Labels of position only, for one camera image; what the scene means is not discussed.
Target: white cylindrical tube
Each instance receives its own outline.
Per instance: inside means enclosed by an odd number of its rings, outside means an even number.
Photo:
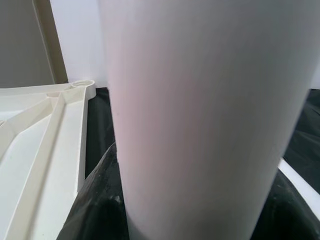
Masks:
[[[319,0],[100,0],[131,240],[248,240],[320,50]]]

